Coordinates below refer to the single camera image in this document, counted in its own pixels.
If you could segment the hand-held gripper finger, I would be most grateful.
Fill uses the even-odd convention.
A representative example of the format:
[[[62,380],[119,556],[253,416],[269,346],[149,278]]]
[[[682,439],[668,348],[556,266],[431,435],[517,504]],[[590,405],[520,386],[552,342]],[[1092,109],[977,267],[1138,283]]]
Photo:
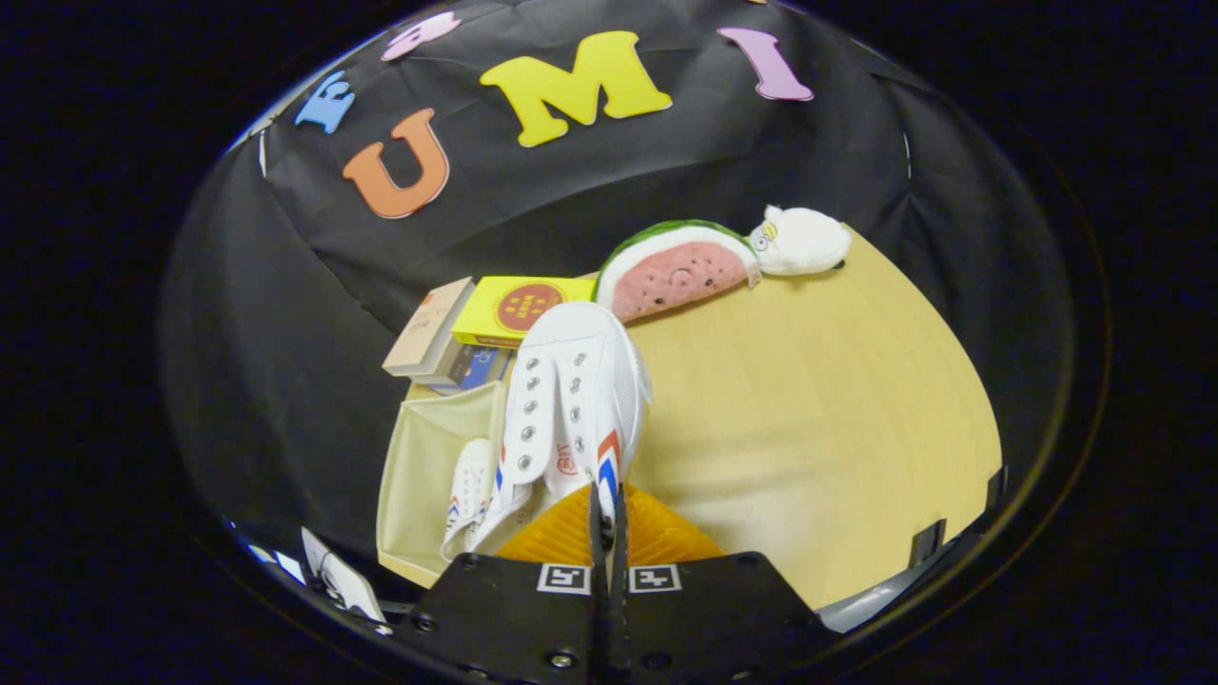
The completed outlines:
[[[393,655],[458,684],[590,684],[603,664],[607,569],[596,486],[583,499],[587,564],[459,555],[390,637]]]
[[[626,684],[770,684],[836,648],[838,634],[758,551],[636,566],[639,517],[615,502],[611,635]]]

